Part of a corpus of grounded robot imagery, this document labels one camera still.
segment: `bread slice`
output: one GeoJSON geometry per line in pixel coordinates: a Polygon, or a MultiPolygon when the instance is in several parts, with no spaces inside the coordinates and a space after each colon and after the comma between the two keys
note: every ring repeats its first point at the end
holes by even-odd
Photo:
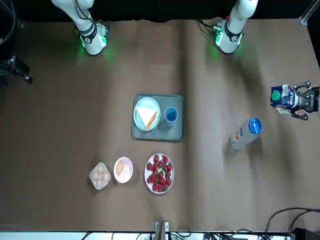
{"type": "Polygon", "coordinates": [[[155,120],[158,111],[142,106],[136,106],[135,108],[142,120],[145,129],[148,131],[149,129],[147,128],[148,126],[150,128],[150,123],[152,123],[155,120]]]}

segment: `egg carton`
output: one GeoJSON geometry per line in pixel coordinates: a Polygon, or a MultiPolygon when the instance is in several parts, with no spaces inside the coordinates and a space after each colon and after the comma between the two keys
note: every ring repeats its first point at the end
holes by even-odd
{"type": "Polygon", "coordinates": [[[103,162],[99,162],[90,172],[89,178],[95,189],[101,190],[106,187],[111,179],[111,174],[103,162]]]}

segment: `egg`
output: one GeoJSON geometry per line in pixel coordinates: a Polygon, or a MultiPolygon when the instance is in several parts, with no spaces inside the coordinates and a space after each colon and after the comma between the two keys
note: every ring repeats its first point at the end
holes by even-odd
{"type": "Polygon", "coordinates": [[[106,173],[105,175],[102,176],[102,180],[103,181],[107,181],[108,177],[109,177],[109,175],[106,173]]]}
{"type": "Polygon", "coordinates": [[[96,181],[96,186],[97,186],[98,189],[102,188],[102,184],[103,184],[103,182],[102,182],[101,179],[98,179],[98,180],[96,181]]]}
{"type": "Polygon", "coordinates": [[[123,172],[124,168],[125,168],[124,161],[119,161],[115,168],[116,174],[120,175],[123,172]]]}
{"type": "Polygon", "coordinates": [[[99,174],[103,174],[104,171],[105,171],[104,166],[99,166],[99,167],[98,167],[98,173],[99,173],[99,174]]]}
{"type": "Polygon", "coordinates": [[[98,173],[97,171],[94,171],[94,172],[92,173],[92,179],[95,180],[95,181],[97,181],[98,178],[99,178],[99,173],[98,173]]]}

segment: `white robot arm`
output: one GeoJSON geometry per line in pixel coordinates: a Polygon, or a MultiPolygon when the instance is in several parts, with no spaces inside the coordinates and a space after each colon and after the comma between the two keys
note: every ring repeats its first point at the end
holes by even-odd
{"type": "Polygon", "coordinates": [[[94,0],[51,1],[72,19],[80,33],[83,46],[90,55],[97,55],[107,46],[109,28],[94,21],[88,10],[93,6],[94,0]]]}
{"type": "Polygon", "coordinates": [[[238,0],[228,19],[215,26],[215,44],[226,54],[232,54],[240,44],[243,29],[248,18],[257,8],[258,0],[238,0]]]}

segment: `strawberry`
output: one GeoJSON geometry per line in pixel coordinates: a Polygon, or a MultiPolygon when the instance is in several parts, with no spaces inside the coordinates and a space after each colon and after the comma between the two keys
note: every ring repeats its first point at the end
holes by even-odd
{"type": "Polygon", "coordinates": [[[152,165],[152,170],[157,170],[158,169],[158,165],[156,164],[156,163],[154,163],[153,165],[152,165]]]}
{"type": "Polygon", "coordinates": [[[168,169],[168,171],[171,171],[171,169],[172,169],[172,164],[169,163],[168,166],[166,166],[166,168],[168,169]]]}
{"type": "Polygon", "coordinates": [[[153,161],[154,161],[155,163],[159,162],[159,156],[158,156],[157,154],[154,155],[153,161]]]}
{"type": "Polygon", "coordinates": [[[162,162],[164,164],[167,164],[168,163],[168,158],[165,156],[165,155],[162,155],[162,162]]]}
{"type": "Polygon", "coordinates": [[[159,185],[158,185],[158,192],[163,192],[163,190],[164,190],[164,185],[159,184],[159,185]]]}
{"type": "Polygon", "coordinates": [[[152,190],[153,190],[154,192],[158,190],[158,186],[157,186],[157,184],[153,184],[153,186],[152,186],[152,190]]]}
{"type": "Polygon", "coordinates": [[[169,189],[169,187],[168,187],[167,184],[163,185],[163,191],[164,191],[164,192],[167,191],[168,189],[169,189]]]}
{"type": "Polygon", "coordinates": [[[165,184],[167,184],[168,186],[170,186],[171,185],[171,179],[170,179],[170,177],[168,177],[166,180],[165,180],[165,184]]]}
{"type": "Polygon", "coordinates": [[[162,161],[159,161],[159,162],[158,162],[158,167],[159,167],[159,168],[162,168],[163,166],[164,166],[164,163],[163,163],[162,161]]]}
{"type": "Polygon", "coordinates": [[[163,171],[160,171],[158,177],[159,177],[159,178],[163,178],[164,175],[165,175],[164,172],[163,172],[163,171]]]}
{"type": "Polygon", "coordinates": [[[167,172],[165,173],[165,177],[166,177],[166,178],[170,178],[170,177],[171,177],[171,172],[170,172],[170,171],[167,171],[167,172]]]}
{"type": "Polygon", "coordinates": [[[152,170],[152,164],[150,162],[148,162],[148,164],[146,165],[146,169],[152,170]]]}
{"type": "Polygon", "coordinates": [[[153,182],[154,180],[156,180],[157,176],[155,174],[152,174],[152,175],[149,176],[149,178],[153,182]]]}
{"type": "Polygon", "coordinates": [[[164,178],[159,178],[159,184],[164,185],[166,183],[164,178]]]}

